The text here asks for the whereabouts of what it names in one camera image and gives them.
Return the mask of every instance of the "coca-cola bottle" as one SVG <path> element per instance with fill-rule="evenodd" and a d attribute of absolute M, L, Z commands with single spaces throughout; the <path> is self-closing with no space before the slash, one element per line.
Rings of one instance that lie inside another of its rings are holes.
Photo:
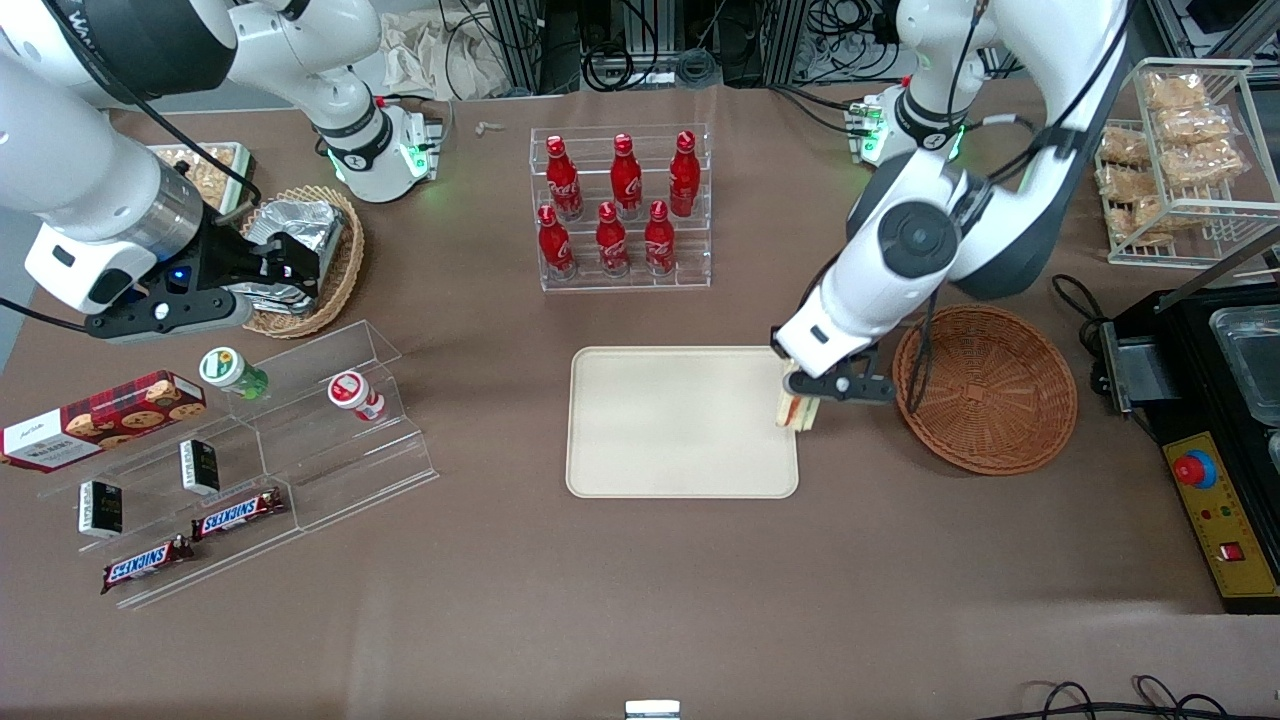
<path fill-rule="evenodd" d="M 573 249 L 568 246 L 568 231 L 556 219 L 556 209 L 543 205 L 538 209 L 538 247 L 547 260 L 547 269 L 556 281 L 567 281 L 577 274 Z"/>
<path fill-rule="evenodd" d="M 657 277 L 676 269 L 676 228 L 667 219 L 667 202 L 654 200 L 649 206 L 649 224 L 644 228 L 644 259 Z"/>
<path fill-rule="evenodd" d="M 552 202 L 566 223 L 582 217 L 582 188 L 577 184 L 577 168 L 564 151 L 564 140 L 553 135 L 547 138 L 547 184 L 552 188 Z"/>
<path fill-rule="evenodd" d="M 609 181 L 613 183 L 613 200 L 618 206 L 618 217 L 635 220 L 640 217 L 640 202 L 644 193 L 640 190 L 640 163 L 631 154 L 631 136 L 618 133 L 613 137 L 613 167 L 609 168 Z"/>
<path fill-rule="evenodd" d="M 676 136 L 676 156 L 671 160 L 671 214 L 687 218 L 694 214 L 698 201 L 698 183 L 703 168 L 694 156 L 694 133 L 680 131 Z"/>
<path fill-rule="evenodd" d="M 631 258 L 627 258 L 627 229 L 618 222 L 618 210 L 612 202 L 600 202 L 599 217 L 595 242 L 600 246 L 600 266 L 611 278 L 626 277 L 631 272 Z"/>

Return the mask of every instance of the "red switch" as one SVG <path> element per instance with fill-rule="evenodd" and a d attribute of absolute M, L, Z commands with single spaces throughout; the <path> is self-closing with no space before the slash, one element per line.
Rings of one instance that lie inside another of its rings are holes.
<path fill-rule="evenodd" d="M 1225 562 L 1239 562 L 1244 560 L 1244 550 L 1238 542 L 1224 542 L 1217 546 L 1217 556 Z"/>
<path fill-rule="evenodd" d="M 1174 478 L 1184 486 L 1208 489 L 1217 483 L 1217 465 L 1208 454 L 1192 450 L 1174 460 Z"/>

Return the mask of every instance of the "wicker basket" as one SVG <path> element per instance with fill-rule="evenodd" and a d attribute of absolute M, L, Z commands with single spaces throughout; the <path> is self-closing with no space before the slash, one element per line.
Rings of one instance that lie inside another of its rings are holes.
<path fill-rule="evenodd" d="M 931 334 L 933 370 L 914 414 L 906 384 L 920 323 L 893 354 L 897 407 L 920 442 L 983 475 L 1029 473 L 1062 451 L 1075 429 L 1075 379 L 1048 338 L 988 305 L 938 310 Z"/>
<path fill-rule="evenodd" d="M 323 200 L 338 208 L 347 215 L 347 225 L 338 238 L 338 249 L 334 251 L 329 264 L 329 275 L 324 283 L 316 309 L 310 315 L 285 315 L 282 313 L 264 313 L 255 310 L 248 322 L 247 329 L 262 333 L 279 340 L 292 340 L 305 337 L 320 331 L 342 313 L 343 305 L 351 297 L 351 291 L 356 288 L 356 277 L 360 275 L 360 261 L 365 258 L 365 229 L 360 224 L 360 217 L 351 201 L 328 187 L 296 187 L 285 190 L 273 200 L 300 200 L 312 202 Z M 253 225 L 260 210 L 253 210 L 244 219 L 241 232 L 248 234 L 248 228 Z"/>

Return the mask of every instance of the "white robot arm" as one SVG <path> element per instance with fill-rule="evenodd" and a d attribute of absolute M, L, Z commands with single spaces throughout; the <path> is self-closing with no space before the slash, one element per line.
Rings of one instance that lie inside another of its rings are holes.
<path fill-rule="evenodd" d="M 230 77 L 298 105 L 358 197 L 393 200 L 428 172 L 419 163 L 425 133 L 421 115 L 379 108 L 344 67 L 375 51 L 378 37 L 366 0 L 234 8 L 225 0 L 6 0 L 0 205 L 45 220 L 27 270 L 90 315 L 91 334 L 116 342 L 242 323 L 251 307 L 221 290 L 236 282 L 315 293 L 314 252 L 288 236 L 248 243 L 179 173 L 87 102 L 207 90 Z"/>
<path fill-rule="evenodd" d="M 774 348 L 809 377 L 788 379 L 801 395 L 872 400 L 859 397 L 851 378 L 836 375 L 946 281 L 977 299 L 1025 290 L 1048 260 L 1119 88 L 1123 0 L 908 0 L 897 18 L 905 37 L 934 38 L 932 55 L 922 56 L 920 73 L 887 114 L 886 128 L 910 145 L 879 158 L 846 222 L 847 245 L 773 333 Z M 943 31 L 931 29 L 934 18 Z M 951 100 L 960 111 L 945 118 L 956 63 L 961 78 L 970 63 L 960 55 L 970 18 L 977 18 L 970 45 L 1004 41 L 1039 86 L 1051 122 L 1057 119 L 1037 138 L 1016 192 L 946 165 L 947 143 L 977 95 L 961 82 Z M 943 119 L 927 126 L 928 117 Z"/>

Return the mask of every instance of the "brown tablecloth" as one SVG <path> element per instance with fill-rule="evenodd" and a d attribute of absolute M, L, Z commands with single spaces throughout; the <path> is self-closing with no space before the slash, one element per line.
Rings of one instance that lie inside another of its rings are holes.
<path fill-rule="evenodd" d="M 1029 86 L 997 82 L 975 111 L 1038 106 Z M 712 288 L 544 296 L 530 128 L 695 118 L 714 133 Z M 477 138 L 479 120 L 507 129 Z M 244 142 L 268 193 L 334 183 L 298 113 L 178 124 Z M 122 127 L 164 140 L 138 118 Z M 993 168 L 1020 132 L 970 135 L 964 161 Z M 826 405 L 800 437 L 788 500 L 568 493 L 573 354 L 763 345 L 845 241 L 868 177 L 838 135 L 765 91 L 460 105 L 438 182 L 358 205 L 369 255 L 334 325 L 367 318 L 404 352 L 393 368 L 442 477 L 129 612 L 99 597 L 74 547 L 49 542 L 73 509 L 38 502 L 38 475 L 4 469 L 0 714 L 550 720 L 673 697 L 703 720 L 963 719 L 1036 706 L 1041 680 L 1135 700 L 1142 671 L 1275 712 L 1280 621 L 1220 614 L 1157 448 L 1088 392 L 1080 319 L 1047 277 L 1000 304 L 1044 331 L 1079 382 L 1079 427 L 1042 471 L 973 477 L 893 407 Z M 1187 277 L 1108 266 L 1105 245 L 1085 181 L 1050 272 L 1076 274 L 1111 313 Z M 27 323 L 0 377 L 0 421 L 145 370 L 189 372 L 224 342 L 251 360 L 288 347 L 239 331 L 114 347 Z"/>

